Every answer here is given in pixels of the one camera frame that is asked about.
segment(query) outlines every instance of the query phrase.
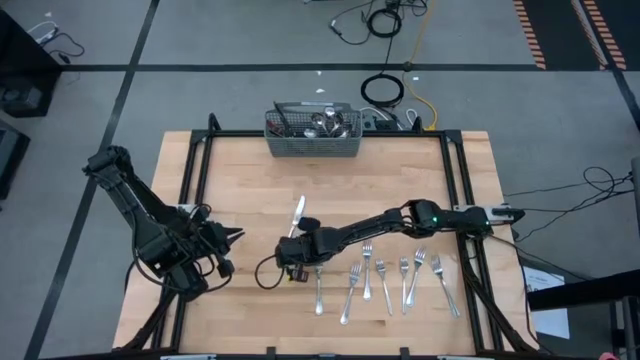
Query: white paper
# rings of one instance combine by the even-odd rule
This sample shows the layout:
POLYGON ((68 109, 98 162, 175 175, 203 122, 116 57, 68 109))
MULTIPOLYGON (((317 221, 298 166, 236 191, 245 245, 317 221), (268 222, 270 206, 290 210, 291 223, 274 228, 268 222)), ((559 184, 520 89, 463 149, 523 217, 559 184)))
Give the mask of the white paper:
MULTIPOLYGON (((527 278, 528 292, 564 285, 564 277, 561 275, 550 275, 544 271, 526 266, 524 267, 524 274, 527 278)), ((567 309, 535 311, 532 313, 532 317, 537 332, 569 339, 567 309)))

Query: orange and white striped tape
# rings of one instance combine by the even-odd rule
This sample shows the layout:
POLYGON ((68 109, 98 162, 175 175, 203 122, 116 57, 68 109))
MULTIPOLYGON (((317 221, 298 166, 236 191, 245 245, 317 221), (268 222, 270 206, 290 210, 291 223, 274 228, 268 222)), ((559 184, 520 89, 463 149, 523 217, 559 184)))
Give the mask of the orange and white striped tape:
POLYGON ((524 8, 522 0, 513 0, 513 5, 516 8, 518 18, 520 18, 520 24, 522 25, 524 35, 527 37, 527 43, 529 44, 529 49, 531 50, 531 55, 533 55, 533 60, 535 61, 536 66, 540 69, 546 70, 547 63, 544 59, 544 54, 540 51, 540 44, 538 44, 536 34, 533 32, 529 16, 527 15, 527 11, 524 8))

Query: yellow cable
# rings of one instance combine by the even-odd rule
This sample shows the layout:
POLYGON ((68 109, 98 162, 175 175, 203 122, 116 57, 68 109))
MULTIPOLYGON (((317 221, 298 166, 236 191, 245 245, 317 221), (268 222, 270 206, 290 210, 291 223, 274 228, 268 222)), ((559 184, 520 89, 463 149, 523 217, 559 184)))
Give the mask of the yellow cable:
MULTIPOLYGON (((429 4, 429 7, 427 8, 427 14, 425 15, 424 20, 422 21, 422 27, 420 29, 420 35, 418 36, 418 41, 416 41, 416 46, 413 48, 413 55, 411 55, 411 59, 409 59, 410 63, 413 63, 413 60, 415 59, 416 55, 418 55, 418 50, 420 50, 420 45, 422 44, 422 38, 424 37, 424 33, 427 30, 427 23, 429 22, 429 18, 431 17, 431 13, 433 12, 433 4, 435 3, 435 0, 429 0, 429 3, 430 4, 429 4)), ((413 95, 413 97, 415 97, 417 100, 419 100, 423 104, 427 105, 429 109, 431 109, 431 112, 433 112, 433 122, 431 123, 431 125, 425 127, 424 129, 427 131, 435 130, 436 124, 438 123, 438 112, 436 111, 435 106, 433 106, 427 100, 416 95, 411 85, 407 84, 407 82, 405 81, 404 79, 405 74, 406 72, 402 73, 402 83, 404 84, 404 86, 407 89, 409 89, 409 92, 411 93, 411 95, 413 95)))

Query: metal utensil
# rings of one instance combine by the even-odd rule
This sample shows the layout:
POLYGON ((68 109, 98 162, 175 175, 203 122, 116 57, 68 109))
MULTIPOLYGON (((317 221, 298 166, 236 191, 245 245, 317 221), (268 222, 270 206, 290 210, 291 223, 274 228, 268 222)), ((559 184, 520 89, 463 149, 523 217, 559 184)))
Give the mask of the metal utensil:
POLYGON ((373 244, 371 240, 362 243, 362 256, 364 256, 364 301, 371 300, 371 278, 369 277, 369 263, 373 254, 373 244))
POLYGON ((351 308, 351 296, 353 296, 353 289, 360 278, 360 263, 355 263, 351 266, 351 273, 349 274, 349 295, 347 295, 347 303, 344 304, 344 311, 340 317, 340 324, 347 325, 349 323, 349 309, 351 308))
POLYGON ((304 129, 304 136, 309 139, 315 139, 318 137, 318 131, 314 129, 304 129))
POLYGON ((418 282, 418 270, 422 263, 424 262, 424 258, 427 256, 427 249, 424 246, 421 246, 418 250, 416 250, 416 256, 413 258, 413 265, 415 266, 415 270, 413 270, 413 280, 411 280, 411 290, 409 290, 409 296, 407 296, 407 306, 413 307, 416 299, 416 283, 418 282))
POLYGON ((316 315, 320 316, 324 312, 322 306, 322 265, 316 265, 316 315))
POLYGON ((342 126, 342 131, 340 132, 340 135, 336 136, 342 139, 348 138, 350 136, 351 133, 351 124, 347 124, 347 125, 343 125, 342 126))
POLYGON ((282 112, 282 109, 280 109, 280 105, 278 105, 278 103, 276 103, 274 101, 273 102, 273 107, 276 108, 276 111, 278 112, 278 115, 280 115, 280 121, 282 121, 282 125, 284 126, 284 136, 285 137, 295 137, 296 133, 291 129, 291 124, 289 124, 289 120, 287 120, 287 117, 284 116, 284 113, 282 112))
POLYGON ((333 117, 336 116, 336 109, 332 106, 327 106, 324 108, 324 116, 326 116, 327 119, 333 119, 333 117))
POLYGON ((300 196, 300 200, 298 200, 298 206, 296 207, 296 212, 293 213, 293 220, 291 221, 291 229, 289 229, 289 236, 293 236, 293 232, 296 231, 298 224, 300 223, 300 218, 302 217, 302 213, 304 213, 304 206, 306 203, 306 198, 304 195, 300 196))
POLYGON ((409 272, 409 259, 406 256, 400 258, 400 274, 402 274, 402 314, 407 313, 407 273, 409 272))
POLYGON ((313 113, 311 115, 311 122, 313 122, 316 128, 322 128, 325 134, 329 134, 327 132, 327 118, 320 113, 313 113))
POLYGON ((332 137, 333 134, 336 132, 336 130, 338 130, 342 125, 344 125, 344 118, 342 117, 341 113, 337 113, 336 116, 333 118, 333 128, 331 129, 331 131, 329 132, 329 136, 332 137))
POLYGON ((453 315, 453 317, 456 319, 459 318, 460 311, 458 310, 456 303, 453 301, 453 297, 449 293, 449 289, 447 289, 447 283, 444 281, 442 264, 440 263, 440 256, 433 255, 431 257, 431 269, 433 270, 433 273, 436 274, 438 279, 440 279, 440 285, 442 285, 442 289, 444 289, 444 293, 447 296, 447 301, 449 302, 449 310, 451 310, 451 315, 453 315))
POLYGON ((382 278, 382 289, 384 290, 384 298, 387 301, 387 311, 389 312, 389 315, 393 316, 393 309, 391 309, 391 298, 389 297, 389 289, 387 288, 387 281, 384 278, 387 269, 384 267, 384 261, 382 261, 382 259, 376 260, 376 269, 378 270, 378 274, 380 274, 380 278, 382 278))

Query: gray carpet floor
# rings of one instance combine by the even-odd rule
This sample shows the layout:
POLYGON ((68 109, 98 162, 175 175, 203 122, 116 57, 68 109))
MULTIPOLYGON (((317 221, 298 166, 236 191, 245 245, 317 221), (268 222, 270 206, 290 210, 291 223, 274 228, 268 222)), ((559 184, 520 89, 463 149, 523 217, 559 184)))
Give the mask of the gray carpet floor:
MULTIPOLYGON (((24 28, 56 21, 86 47, 75 64, 127 64, 149 3, 10 0, 4 8, 24 28)), ((333 15, 356 4, 161 0, 141 63, 381 63, 386 40, 374 37, 366 45, 352 47, 327 27, 333 15)), ((353 41, 366 35, 358 18, 354 12, 338 23, 353 41)), ((420 19, 408 12, 394 40, 391 62, 403 62, 411 55, 419 25, 420 19)), ((56 46, 73 50, 66 43, 56 46)), ((416 62, 534 63, 511 0, 440 0, 416 62)), ((150 182, 165 131, 203 128, 210 112, 225 129, 258 129, 274 99, 339 100, 365 106, 360 83, 373 74, 138 72, 113 143, 129 148, 136 171, 150 182)), ((0 294, 0 348, 5 358, 24 356, 85 189, 80 169, 98 149, 123 76, 66 72, 46 117, 0 115, 32 140, 0 213, 0 279, 5 289, 0 294)), ((640 73, 625 76, 640 93, 640 73)), ((580 182, 588 166, 624 176, 630 159, 640 155, 640 133, 608 72, 425 71, 411 77, 416 91, 437 107, 439 129, 489 132, 505 193, 580 182)), ((372 93, 385 97, 393 90, 376 85, 372 93)), ((409 97, 398 113, 410 107, 429 117, 428 109, 409 97)), ((509 201, 519 207, 567 208, 591 194, 585 187, 509 201)), ((550 217, 528 214, 515 229, 526 234, 550 217)), ((110 200, 98 191, 42 357, 110 349, 130 263, 129 236, 110 200)), ((568 215, 521 245, 590 276, 635 269, 640 241, 633 199, 620 196, 568 215)), ((570 316, 572 334, 582 343, 580 351, 572 353, 575 346, 552 339, 554 349, 591 356, 608 350, 607 323, 602 321, 607 316, 606 310, 585 311, 577 322, 570 316)))

